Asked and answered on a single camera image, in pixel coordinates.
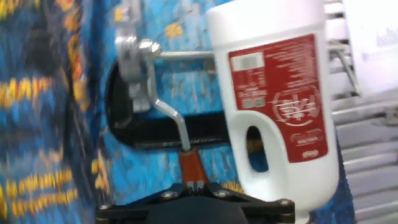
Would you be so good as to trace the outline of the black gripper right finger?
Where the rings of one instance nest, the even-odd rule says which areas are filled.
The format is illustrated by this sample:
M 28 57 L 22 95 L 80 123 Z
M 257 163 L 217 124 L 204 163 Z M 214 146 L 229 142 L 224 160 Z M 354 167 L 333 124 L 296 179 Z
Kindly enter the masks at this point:
M 295 223 L 295 203 L 286 198 L 263 201 L 246 195 L 237 182 L 207 184 L 197 183 L 199 196 L 229 202 L 237 205 L 247 218 L 264 217 L 266 223 Z

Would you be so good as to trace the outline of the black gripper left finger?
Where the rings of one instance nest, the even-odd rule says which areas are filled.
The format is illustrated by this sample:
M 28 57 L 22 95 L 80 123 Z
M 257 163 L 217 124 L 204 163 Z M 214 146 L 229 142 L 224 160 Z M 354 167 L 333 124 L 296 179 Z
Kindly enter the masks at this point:
M 170 188 L 126 205 L 112 205 L 95 211 L 96 223 L 112 223 L 115 220 L 132 218 L 135 222 L 144 220 L 151 208 L 172 200 L 192 195 L 192 188 L 186 184 L 173 184 Z

